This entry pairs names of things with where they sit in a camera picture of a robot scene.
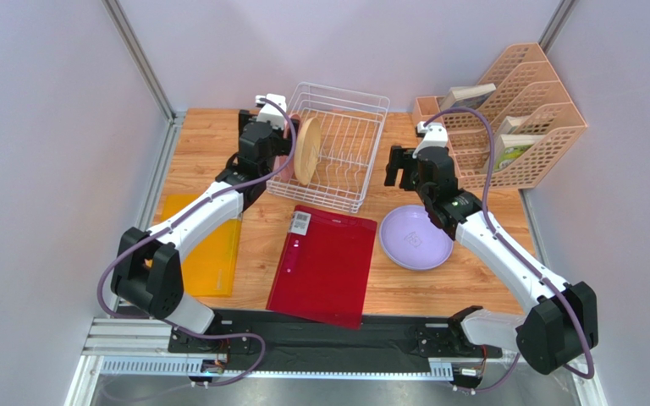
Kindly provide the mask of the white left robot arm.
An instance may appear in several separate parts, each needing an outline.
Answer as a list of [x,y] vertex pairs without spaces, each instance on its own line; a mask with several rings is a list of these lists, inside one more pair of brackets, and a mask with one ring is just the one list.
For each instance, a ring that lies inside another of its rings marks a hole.
[[261,101],[257,114],[239,113],[238,150],[208,189],[173,217],[147,229],[130,228],[118,255],[98,283],[146,315],[183,330],[204,333],[215,321],[213,309],[185,291],[182,262],[221,225],[250,208],[267,181],[282,171],[277,157],[292,162],[300,121],[279,103]]

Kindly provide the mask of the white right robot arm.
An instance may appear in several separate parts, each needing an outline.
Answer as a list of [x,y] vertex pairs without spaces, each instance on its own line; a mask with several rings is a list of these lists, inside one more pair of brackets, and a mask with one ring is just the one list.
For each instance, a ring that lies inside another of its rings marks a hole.
[[516,351],[543,375],[565,368],[584,379],[595,376],[595,291],[549,270],[505,232],[481,199],[459,188],[448,148],[392,146],[384,183],[416,192],[431,224],[475,254],[525,312],[519,317],[478,306],[463,310],[454,320],[464,341]]

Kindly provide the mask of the yellow plate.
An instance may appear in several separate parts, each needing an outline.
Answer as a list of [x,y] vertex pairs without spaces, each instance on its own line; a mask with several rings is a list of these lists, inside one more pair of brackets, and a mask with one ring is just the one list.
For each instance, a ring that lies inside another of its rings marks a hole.
[[293,158],[294,174],[299,184],[307,186],[311,182],[317,169],[321,145],[321,121],[308,118],[300,127]]

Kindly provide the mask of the purple plate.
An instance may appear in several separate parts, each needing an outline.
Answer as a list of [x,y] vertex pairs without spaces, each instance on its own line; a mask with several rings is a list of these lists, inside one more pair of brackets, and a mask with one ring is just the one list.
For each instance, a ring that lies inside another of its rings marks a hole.
[[434,226],[419,205],[400,206],[379,224],[378,238],[385,255],[411,271],[429,271],[452,255],[453,240]]

